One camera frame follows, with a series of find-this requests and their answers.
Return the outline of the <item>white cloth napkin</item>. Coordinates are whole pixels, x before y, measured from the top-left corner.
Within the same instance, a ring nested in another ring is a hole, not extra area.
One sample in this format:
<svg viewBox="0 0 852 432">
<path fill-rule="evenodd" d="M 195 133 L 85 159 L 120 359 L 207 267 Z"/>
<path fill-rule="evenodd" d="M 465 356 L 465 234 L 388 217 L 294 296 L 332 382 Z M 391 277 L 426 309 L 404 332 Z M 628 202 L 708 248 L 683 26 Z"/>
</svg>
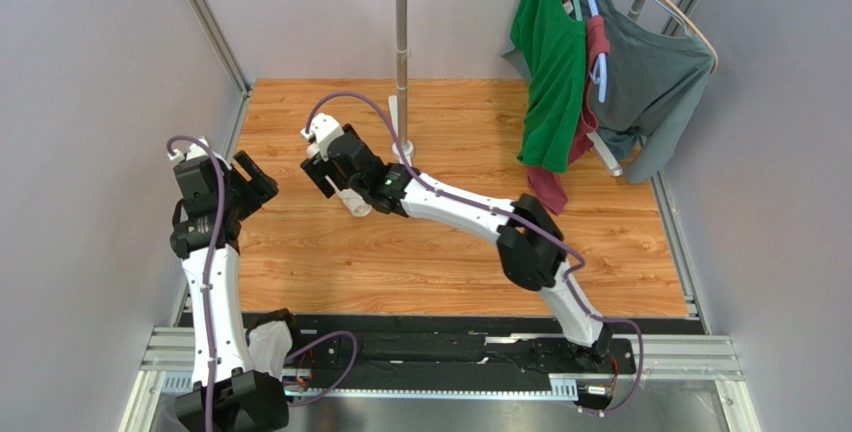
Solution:
<svg viewBox="0 0 852 432">
<path fill-rule="evenodd" d="M 352 189 L 338 188 L 331 177 L 327 177 L 326 181 L 332 186 L 335 195 L 354 217 L 365 217 L 373 211 L 372 206 L 366 203 L 364 199 Z"/>
</svg>

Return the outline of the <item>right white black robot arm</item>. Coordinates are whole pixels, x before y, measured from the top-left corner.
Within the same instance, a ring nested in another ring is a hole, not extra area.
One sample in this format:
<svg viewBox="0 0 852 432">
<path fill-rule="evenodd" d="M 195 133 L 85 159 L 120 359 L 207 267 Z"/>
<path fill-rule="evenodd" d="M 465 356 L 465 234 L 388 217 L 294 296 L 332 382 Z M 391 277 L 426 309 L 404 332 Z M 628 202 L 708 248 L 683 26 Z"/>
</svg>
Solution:
<svg viewBox="0 0 852 432">
<path fill-rule="evenodd" d="M 493 245 L 504 275 L 537 293 L 575 347 L 603 359 L 613 332 L 573 276 L 581 259 L 570 252 L 538 199 L 495 199 L 451 187 L 402 163 L 385 163 L 354 128 L 320 117 L 301 132 L 301 167 L 326 197 L 349 195 L 382 214 L 425 219 Z"/>
</svg>

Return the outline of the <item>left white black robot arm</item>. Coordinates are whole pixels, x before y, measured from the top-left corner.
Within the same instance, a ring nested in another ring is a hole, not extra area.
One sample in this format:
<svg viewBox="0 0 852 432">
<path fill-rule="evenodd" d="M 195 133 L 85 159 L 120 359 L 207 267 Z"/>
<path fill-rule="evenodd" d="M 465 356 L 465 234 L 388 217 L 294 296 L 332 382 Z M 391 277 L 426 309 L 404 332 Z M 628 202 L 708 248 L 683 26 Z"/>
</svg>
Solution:
<svg viewBox="0 0 852 432">
<path fill-rule="evenodd" d="M 246 326 L 238 293 L 242 222 L 278 186 L 245 152 L 234 158 L 237 169 L 198 145 L 172 158 L 182 197 L 170 245 L 189 287 L 195 351 L 191 389 L 176 398 L 175 413 L 188 431 L 278 431 L 289 423 L 281 374 L 292 317 L 281 309 Z"/>
</svg>

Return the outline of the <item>white clothes rack stand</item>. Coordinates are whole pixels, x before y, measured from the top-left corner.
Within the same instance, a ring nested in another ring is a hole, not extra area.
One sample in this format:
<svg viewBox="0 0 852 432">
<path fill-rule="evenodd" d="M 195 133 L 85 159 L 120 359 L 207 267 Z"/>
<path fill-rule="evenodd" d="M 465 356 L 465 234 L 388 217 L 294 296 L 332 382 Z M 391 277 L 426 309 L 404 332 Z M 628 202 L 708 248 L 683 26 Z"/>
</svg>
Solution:
<svg viewBox="0 0 852 432">
<path fill-rule="evenodd" d="M 410 161 L 415 146 L 408 136 L 408 0 L 395 0 L 395 94 L 388 97 L 392 131 L 396 134 L 391 151 L 402 161 Z"/>
</svg>

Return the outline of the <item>maroon shirt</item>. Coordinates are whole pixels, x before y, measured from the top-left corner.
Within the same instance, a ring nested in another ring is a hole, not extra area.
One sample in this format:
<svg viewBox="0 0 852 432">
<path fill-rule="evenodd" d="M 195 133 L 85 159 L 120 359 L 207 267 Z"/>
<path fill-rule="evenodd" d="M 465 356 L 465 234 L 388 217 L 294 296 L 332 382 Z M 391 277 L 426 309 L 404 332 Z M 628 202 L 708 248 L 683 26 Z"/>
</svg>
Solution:
<svg viewBox="0 0 852 432">
<path fill-rule="evenodd" d="M 593 147 L 593 141 L 589 134 L 596 132 L 599 127 L 599 120 L 591 107 L 591 88 L 592 84 L 587 77 L 584 83 L 581 115 L 569 149 L 569 165 L 580 159 Z M 528 166 L 526 176 L 528 186 L 544 207 L 549 212 L 559 215 L 568 203 L 567 193 L 562 185 L 560 175 L 541 166 Z"/>
</svg>

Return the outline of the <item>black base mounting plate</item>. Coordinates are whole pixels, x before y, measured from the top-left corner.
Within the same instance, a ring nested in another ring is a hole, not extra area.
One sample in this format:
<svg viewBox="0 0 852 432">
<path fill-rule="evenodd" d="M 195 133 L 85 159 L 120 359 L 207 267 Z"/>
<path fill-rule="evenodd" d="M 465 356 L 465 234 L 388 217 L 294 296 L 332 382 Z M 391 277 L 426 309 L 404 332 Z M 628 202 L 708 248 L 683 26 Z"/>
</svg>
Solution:
<svg viewBox="0 0 852 432">
<path fill-rule="evenodd" d="M 552 374 L 618 374 L 636 370 L 633 330 L 611 326 L 603 359 L 569 344 L 552 318 L 499 316 L 297 314 L 295 345 L 349 331 L 293 360 L 312 388 L 337 391 L 538 392 Z"/>
</svg>

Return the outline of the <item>green shirt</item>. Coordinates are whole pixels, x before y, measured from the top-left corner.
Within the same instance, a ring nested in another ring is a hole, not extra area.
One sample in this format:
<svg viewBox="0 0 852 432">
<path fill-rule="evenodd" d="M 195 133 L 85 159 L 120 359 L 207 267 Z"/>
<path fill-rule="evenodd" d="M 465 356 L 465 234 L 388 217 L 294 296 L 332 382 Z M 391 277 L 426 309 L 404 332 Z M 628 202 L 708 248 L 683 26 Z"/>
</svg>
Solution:
<svg viewBox="0 0 852 432">
<path fill-rule="evenodd" d="M 520 0 L 509 40 L 528 71 L 528 105 L 517 158 L 561 174 L 582 112 L 586 69 L 585 23 L 563 0 Z"/>
</svg>

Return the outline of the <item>light blue clothes hanger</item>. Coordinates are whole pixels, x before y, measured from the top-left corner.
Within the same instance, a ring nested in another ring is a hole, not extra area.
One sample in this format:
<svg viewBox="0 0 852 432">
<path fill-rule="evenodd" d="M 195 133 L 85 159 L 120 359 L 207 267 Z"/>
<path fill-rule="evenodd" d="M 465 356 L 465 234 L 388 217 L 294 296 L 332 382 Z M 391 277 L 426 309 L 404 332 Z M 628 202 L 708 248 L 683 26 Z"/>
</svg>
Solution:
<svg viewBox="0 0 852 432">
<path fill-rule="evenodd" d="M 573 0 L 573 11 L 583 19 L 586 26 L 586 50 L 588 80 L 597 87 L 597 101 L 604 103 L 608 88 L 608 55 L 610 43 L 606 37 L 604 19 L 600 15 L 597 0 L 585 0 L 588 15 L 581 10 L 580 0 Z"/>
</svg>

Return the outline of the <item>grey-blue shirt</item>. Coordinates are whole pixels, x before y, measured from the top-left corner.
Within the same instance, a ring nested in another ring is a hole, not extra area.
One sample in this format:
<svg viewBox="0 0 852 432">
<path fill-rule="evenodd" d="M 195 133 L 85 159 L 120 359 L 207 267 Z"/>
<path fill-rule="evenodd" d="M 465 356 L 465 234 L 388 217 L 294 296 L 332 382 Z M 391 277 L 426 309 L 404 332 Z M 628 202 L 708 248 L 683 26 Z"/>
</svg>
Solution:
<svg viewBox="0 0 852 432">
<path fill-rule="evenodd" d="M 601 137 L 619 159 L 624 177 L 640 183 L 673 157 L 707 85 L 713 57 L 695 37 L 670 37 L 643 29 L 611 0 L 597 0 L 609 31 L 610 84 L 604 103 L 593 100 Z M 512 45 L 507 61 L 528 71 Z"/>
</svg>

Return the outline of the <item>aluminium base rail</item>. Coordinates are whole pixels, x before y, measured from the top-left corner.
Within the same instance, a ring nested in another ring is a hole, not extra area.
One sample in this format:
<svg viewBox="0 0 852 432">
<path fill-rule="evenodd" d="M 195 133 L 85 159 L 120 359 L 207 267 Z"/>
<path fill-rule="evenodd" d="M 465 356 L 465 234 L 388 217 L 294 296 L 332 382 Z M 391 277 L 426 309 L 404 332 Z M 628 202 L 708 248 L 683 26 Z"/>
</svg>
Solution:
<svg viewBox="0 0 852 432">
<path fill-rule="evenodd" d="M 616 324 L 585 359 L 551 319 L 304 315 L 292 431 L 756 431 L 733 341 Z"/>
</svg>

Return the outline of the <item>aluminium frame post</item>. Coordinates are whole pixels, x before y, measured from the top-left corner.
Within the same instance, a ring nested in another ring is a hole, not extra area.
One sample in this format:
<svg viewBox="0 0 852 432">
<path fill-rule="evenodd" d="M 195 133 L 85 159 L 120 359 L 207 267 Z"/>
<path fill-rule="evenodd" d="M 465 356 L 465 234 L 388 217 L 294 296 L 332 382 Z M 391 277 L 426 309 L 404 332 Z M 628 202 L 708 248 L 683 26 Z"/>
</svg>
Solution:
<svg viewBox="0 0 852 432">
<path fill-rule="evenodd" d="M 188 0 L 196 17 L 200 21 L 208 39 L 222 62 L 227 75 L 238 90 L 239 94 L 247 97 L 252 91 L 252 85 L 247 79 L 239 60 L 229 44 L 225 32 L 219 24 L 208 0 Z"/>
</svg>

